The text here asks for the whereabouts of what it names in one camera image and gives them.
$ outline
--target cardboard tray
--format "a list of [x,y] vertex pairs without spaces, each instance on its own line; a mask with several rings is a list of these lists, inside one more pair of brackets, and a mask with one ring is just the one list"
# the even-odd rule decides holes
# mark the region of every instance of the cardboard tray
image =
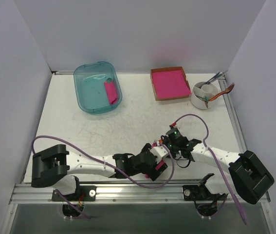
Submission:
[[157,72],[170,72],[170,71],[179,71],[179,70],[181,70],[181,72],[182,72],[182,75],[184,77],[184,81],[185,81],[187,87],[189,88],[189,90],[191,90],[190,85],[187,82],[186,75],[185,75],[185,72],[183,70],[183,67],[163,67],[163,68],[151,69],[150,78],[151,78],[151,83],[152,83],[153,92],[154,92],[154,96],[155,96],[156,101],[173,100],[173,99],[180,99],[180,98],[185,98],[185,97],[188,98],[190,96],[190,95],[183,95],[183,96],[171,97],[171,98],[158,98],[157,97],[155,87],[154,87],[154,84],[153,84],[152,74],[157,73]]

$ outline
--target teal plastic container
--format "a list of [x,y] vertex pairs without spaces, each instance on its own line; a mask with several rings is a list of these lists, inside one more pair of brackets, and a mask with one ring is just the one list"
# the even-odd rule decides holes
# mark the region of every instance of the teal plastic container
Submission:
[[[117,101],[110,105],[104,82],[113,82]],[[112,64],[96,62],[85,64],[74,71],[74,83],[79,107],[89,114],[114,110],[122,101],[122,91]]]

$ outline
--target white table surface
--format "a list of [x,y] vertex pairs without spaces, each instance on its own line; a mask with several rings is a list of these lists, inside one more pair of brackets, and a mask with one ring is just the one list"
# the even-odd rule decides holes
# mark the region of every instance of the white table surface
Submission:
[[[190,87],[199,81],[210,79],[213,74],[186,74]],[[178,117],[192,113],[201,116],[210,129],[207,144],[231,152],[239,152],[233,127],[222,97],[210,110],[199,110],[189,98],[169,101],[155,101],[149,74],[117,74],[123,100],[116,110],[90,115],[83,112],[77,104],[73,75],[53,75],[46,102],[40,119],[38,135],[52,135],[68,140],[93,156],[107,156],[116,153],[137,154],[147,143],[159,139],[169,130],[169,125]],[[206,130],[199,119],[186,117],[177,125],[188,139],[202,139]],[[35,143],[36,152],[59,142],[39,139]],[[167,179],[171,173],[168,168],[159,179]],[[191,162],[186,169],[176,167],[173,179],[203,178],[207,173],[220,174],[217,168]],[[76,175],[80,181],[115,181],[99,175]],[[147,180],[144,175],[134,179]],[[32,155],[23,182],[32,180]]]

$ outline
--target wire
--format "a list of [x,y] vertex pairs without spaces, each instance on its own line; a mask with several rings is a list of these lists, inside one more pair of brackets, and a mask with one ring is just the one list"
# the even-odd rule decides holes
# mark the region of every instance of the wire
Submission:
[[[224,207],[224,204],[225,204],[226,199],[227,199],[227,195],[228,195],[228,194],[222,194],[221,196],[218,197],[218,199],[214,200],[214,201],[211,202],[210,204],[200,204],[200,205],[197,205],[196,200],[195,200],[195,197],[193,197],[193,199],[194,199],[194,204],[195,204],[195,207],[196,207],[197,212],[198,212],[200,215],[204,216],[204,217],[210,217],[210,218],[214,217],[214,216],[215,216],[217,213],[219,213],[219,211]],[[224,200],[223,200],[222,204],[220,205],[220,207],[218,208],[218,210],[217,210],[214,214],[209,215],[209,216],[207,216],[207,215],[205,215],[205,214],[202,214],[202,211],[200,211],[200,210],[202,209],[203,206],[212,207],[212,205],[213,205],[215,202],[217,202],[220,198],[222,198],[222,196],[225,196],[225,197],[224,197]]]
[[57,212],[58,212],[58,215],[62,218],[64,217],[64,218],[70,218],[70,219],[85,219],[85,217],[81,216],[81,215],[76,216],[76,217],[70,217],[70,216],[65,215],[63,213],[63,205],[58,207]]
[[71,146],[72,148],[76,149],[77,151],[79,151],[80,153],[82,153],[84,156],[86,156],[87,158],[93,160],[93,161],[96,161],[96,162],[99,162],[99,163],[102,163],[102,164],[105,164],[109,167],[112,167],[113,169],[117,170],[119,173],[121,173],[124,177],[126,177],[127,179],[129,179],[131,182],[133,182],[134,184],[142,187],[142,188],[147,188],[147,189],[157,189],[157,188],[161,188],[163,186],[165,186],[166,184],[168,184],[172,177],[173,177],[173,174],[175,172],[175,162],[174,162],[174,159],[169,151],[169,149],[163,145],[162,143],[159,142],[160,146],[162,146],[169,154],[170,158],[171,158],[171,162],[172,162],[172,169],[171,169],[171,174],[169,176],[169,178],[162,184],[159,184],[159,185],[155,185],[155,186],[147,186],[147,185],[144,185],[143,183],[139,183],[138,181],[130,178],[129,175],[127,175],[125,172],[123,172],[122,170],[120,170],[118,167],[115,167],[114,165],[108,163],[108,162],[104,162],[104,161],[101,161],[93,156],[90,156],[89,154],[87,154],[85,151],[83,151],[82,149],[78,148],[77,146],[73,145],[72,143],[66,141],[66,140],[63,140],[61,138],[58,138],[58,137],[55,137],[55,136],[48,136],[48,135],[41,135],[41,136],[37,136],[34,138],[34,140],[32,141],[32,145],[31,145],[31,148],[32,148],[32,152],[33,154],[35,154],[35,150],[34,150],[34,143],[37,139],[39,138],[48,138],[48,139],[53,139],[53,140],[57,140],[57,141],[60,141],[60,142],[63,142],[69,146]]
[[210,151],[212,157],[214,158],[214,160],[216,162],[216,165],[217,165],[217,167],[218,167],[218,169],[219,169],[219,171],[221,173],[221,176],[222,176],[222,178],[223,178],[223,180],[225,182],[225,185],[228,188],[228,190],[229,190],[229,192],[230,192],[230,194],[232,196],[232,199],[234,200],[234,203],[235,203],[235,205],[236,205],[236,207],[237,207],[237,209],[239,211],[239,215],[240,215],[241,219],[243,220],[244,224],[247,224],[248,223],[248,219],[247,219],[247,215],[245,213],[245,210],[241,206],[241,204],[240,204],[239,200],[237,199],[236,195],[234,194],[234,192],[233,192],[233,190],[232,190],[229,182],[227,181],[227,178],[225,177],[225,174],[224,174],[224,172],[223,172],[223,170],[221,168],[221,165],[220,165],[220,163],[219,163],[219,161],[218,161],[215,153],[206,144],[206,140],[209,137],[209,128],[208,128],[206,122],[201,117],[199,117],[198,115],[195,115],[195,114],[186,114],[186,115],[183,115],[183,116],[179,117],[176,121],[174,121],[174,123],[177,123],[180,119],[182,119],[182,118],[184,118],[186,116],[194,116],[196,118],[199,118],[203,122],[203,124],[205,125],[207,133],[206,133],[205,138],[202,140],[202,142],[203,142],[204,146]]
[[74,206],[72,203],[70,203],[70,201],[68,199],[66,199],[66,197],[62,193],[60,193],[60,191],[58,189],[56,189],[55,191],[58,193],[59,197],[62,198],[66,203],[68,203],[69,206],[71,206],[74,210],[79,212],[85,218],[91,219],[91,216],[86,215],[84,212],[82,212],[80,209],[78,209],[76,206]]
[[[177,161],[178,167],[181,167],[181,168],[187,168],[187,167],[190,165],[190,163],[191,163],[191,161],[190,161],[189,159],[181,159],[181,157],[178,158],[178,159],[176,159],[176,161]],[[180,165],[178,164],[178,161],[188,161],[188,162],[187,162],[187,165],[186,165],[186,166],[180,166]]]
[[80,196],[79,200],[78,200],[78,205],[81,207],[82,204],[81,204],[81,201],[84,199],[85,197],[85,194],[83,193],[82,196]]

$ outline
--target pink cloth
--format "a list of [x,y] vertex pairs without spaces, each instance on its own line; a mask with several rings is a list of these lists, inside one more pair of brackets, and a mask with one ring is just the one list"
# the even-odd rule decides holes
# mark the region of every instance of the pink cloth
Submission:
[[160,99],[178,98],[191,94],[181,70],[152,73],[152,81],[156,95]]
[[105,91],[107,92],[110,105],[117,102],[117,92],[114,86],[114,82],[107,83],[104,82]]

